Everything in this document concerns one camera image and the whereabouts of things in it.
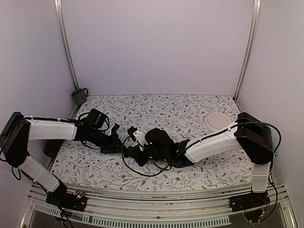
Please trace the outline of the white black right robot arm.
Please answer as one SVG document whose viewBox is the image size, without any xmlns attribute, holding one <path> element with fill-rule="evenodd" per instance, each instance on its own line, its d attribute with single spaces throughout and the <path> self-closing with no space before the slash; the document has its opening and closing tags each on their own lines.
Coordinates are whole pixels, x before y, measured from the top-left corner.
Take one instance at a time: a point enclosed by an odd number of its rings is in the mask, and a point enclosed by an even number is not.
<svg viewBox="0 0 304 228">
<path fill-rule="evenodd" d="M 253 164 L 252 192 L 245 201 L 249 207 L 256 207 L 264 199 L 274 158 L 271 126 L 248 113 L 238 114 L 236 121 L 207 136 L 182 142 L 174 142 L 166 131 L 158 128 L 143 134 L 131 127 L 128 134 L 138 144 L 129 147 L 123 155 L 133 158 L 139 166 L 154 160 L 183 168 L 213 155 L 242 149 Z"/>
</svg>

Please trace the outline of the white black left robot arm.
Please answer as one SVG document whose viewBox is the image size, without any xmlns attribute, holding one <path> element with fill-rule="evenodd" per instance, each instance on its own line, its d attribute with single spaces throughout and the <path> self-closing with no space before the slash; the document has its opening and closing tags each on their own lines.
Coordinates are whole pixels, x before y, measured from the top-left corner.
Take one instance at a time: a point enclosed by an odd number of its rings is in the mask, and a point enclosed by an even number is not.
<svg viewBox="0 0 304 228">
<path fill-rule="evenodd" d="M 34 140 L 79 141 L 84 146 L 92 143 L 104 154 L 120 153 L 124 147 L 118 137 L 119 125 L 109 126 L 104 113 L 91 109 L 78 119 L 23 116 L 14 112 L 0 134 L 0 159 L 12 168 L 28 175 L 40 184 L 60 206 L 67 206 L 71 197 L 65 185 L 47 171 L 28 152 L 28 143 Z"/>
</svg>

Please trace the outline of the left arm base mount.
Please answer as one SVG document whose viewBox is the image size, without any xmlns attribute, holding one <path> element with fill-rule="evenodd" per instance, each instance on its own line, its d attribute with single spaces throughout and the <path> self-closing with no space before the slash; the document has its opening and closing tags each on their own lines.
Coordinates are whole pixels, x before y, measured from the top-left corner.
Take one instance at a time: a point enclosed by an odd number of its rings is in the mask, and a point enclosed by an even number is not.
<svg viewBox="0 0 304 228">
<path fill-rule="evenodd" d="M 78 193 L 68 193 L 66 191 L 49 192 L 46 203 L 59 206 L 61 209 L 71 209 L 84 212 L 88 198 Z"/>
</svg>

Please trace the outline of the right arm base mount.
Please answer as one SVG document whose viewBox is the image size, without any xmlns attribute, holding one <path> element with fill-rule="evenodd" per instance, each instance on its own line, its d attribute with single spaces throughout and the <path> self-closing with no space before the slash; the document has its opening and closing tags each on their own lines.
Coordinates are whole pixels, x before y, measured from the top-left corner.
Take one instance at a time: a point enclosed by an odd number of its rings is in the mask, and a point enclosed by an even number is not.
<svg viewBox="0 0 304 228">
<path fill-rule="evenodd" d="M 267 190 L 262 193 L 254 193 L 253 191 L 250 191 L 247 194 L 229 198 L 229 206 L 233 212 L 261 207 L 269 203 L 270 198 Z"/>
</svg>

